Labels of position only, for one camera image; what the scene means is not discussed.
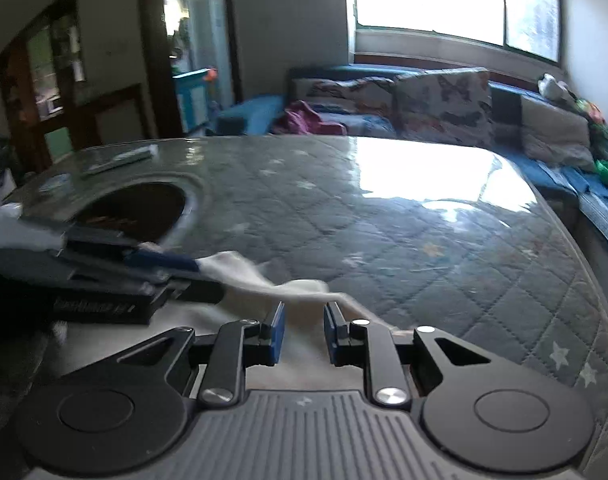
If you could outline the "upright butterfly pillow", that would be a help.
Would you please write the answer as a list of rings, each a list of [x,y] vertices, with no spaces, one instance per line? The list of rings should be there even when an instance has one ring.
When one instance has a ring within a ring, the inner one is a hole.
[[[427,70],[395,79],[394,120],[406,140],[490,148],[494,140],[490,72]]]

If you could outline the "panda plush toy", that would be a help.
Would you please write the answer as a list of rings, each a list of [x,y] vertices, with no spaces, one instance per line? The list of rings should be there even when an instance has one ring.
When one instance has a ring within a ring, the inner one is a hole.
[[[564,81],[558,81],[550,74],[543,74],[537,81],[539,94],[551,102],[572,102],[573,96]]]

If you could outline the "grey cushion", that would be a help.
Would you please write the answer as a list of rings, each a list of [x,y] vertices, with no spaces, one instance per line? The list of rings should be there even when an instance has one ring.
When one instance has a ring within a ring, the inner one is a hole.
[[[587,120],[529,96],[521,96],[523,151],[552,166],[594,171]]]

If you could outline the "grey knitted blanket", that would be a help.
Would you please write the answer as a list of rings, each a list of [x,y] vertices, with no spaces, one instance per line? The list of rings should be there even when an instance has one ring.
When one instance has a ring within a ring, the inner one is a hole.
[[[580,209],[608,241],[608,202],[592,193],[583,193],[580,195]]]

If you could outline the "pink cloth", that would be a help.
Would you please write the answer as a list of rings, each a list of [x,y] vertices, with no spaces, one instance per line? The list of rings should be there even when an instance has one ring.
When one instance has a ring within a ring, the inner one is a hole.
[[[306,102],[296,101],[284,110],[283,125],[293,134],[338,134],[342,126],[325,122]]]

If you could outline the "grey remote control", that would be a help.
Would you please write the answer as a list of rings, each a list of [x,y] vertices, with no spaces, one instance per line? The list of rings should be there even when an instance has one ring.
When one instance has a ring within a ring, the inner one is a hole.
[[[81,173],[83,179],[94,177],[97,174],[104,174],[104,172],[125,167],[136,162],[142,162],[142,160],[151,159],[159,154],[159,149],[156,145],[150,144],[142,146],[142,148],[135,148],[134,150],[117,154],[106,162],[96,162],[91,166],[87,167]]]

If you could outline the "round black induction cooktop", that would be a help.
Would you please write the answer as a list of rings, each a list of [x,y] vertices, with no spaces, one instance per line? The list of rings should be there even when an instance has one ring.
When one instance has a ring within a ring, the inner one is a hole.
[[[185,211],[187,196],[177,185],[144,182],[105,194],[75,214],[78,226],[121,232],[139,242],[159,242]]]

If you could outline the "light blue patterned pillow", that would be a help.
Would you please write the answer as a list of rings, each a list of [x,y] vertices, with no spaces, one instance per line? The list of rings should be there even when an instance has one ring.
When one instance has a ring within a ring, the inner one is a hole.
[[[327,122],[337,122],[349,136],[396,139],[397,133],[389,119],[377,115],[322,114]]]

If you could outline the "blue cabinet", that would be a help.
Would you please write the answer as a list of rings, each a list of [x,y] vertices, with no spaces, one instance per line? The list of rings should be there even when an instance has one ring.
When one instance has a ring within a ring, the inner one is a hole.
[[[205,128],[218,110],[218,73],[214,67],[204,67],[173,76],[182,131],[196,133]]]

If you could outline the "flat butterfly pillow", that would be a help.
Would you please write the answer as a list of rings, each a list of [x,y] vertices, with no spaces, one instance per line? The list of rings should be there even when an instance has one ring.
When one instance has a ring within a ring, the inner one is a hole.
[[[293,81],[295,100],[353,108],[390,108],[395,81],[383,77],[351,80],[297,78]]]

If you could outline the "blue corner sofa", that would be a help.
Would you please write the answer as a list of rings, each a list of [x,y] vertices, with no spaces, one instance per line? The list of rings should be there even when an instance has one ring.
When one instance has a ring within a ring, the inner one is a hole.
[[[487,148],[555,198],[594,196],[608,207],[608,125],[561,80],[535,91],[495,81],[484,67],[292,68],[287,90],[217,114],[211,136],[334,134]]]

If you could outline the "window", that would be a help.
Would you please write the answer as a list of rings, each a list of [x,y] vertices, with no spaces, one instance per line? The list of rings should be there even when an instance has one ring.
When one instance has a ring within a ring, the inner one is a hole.
[[[560,0],[356,0],[361,27],[430,32],[560,61]]]

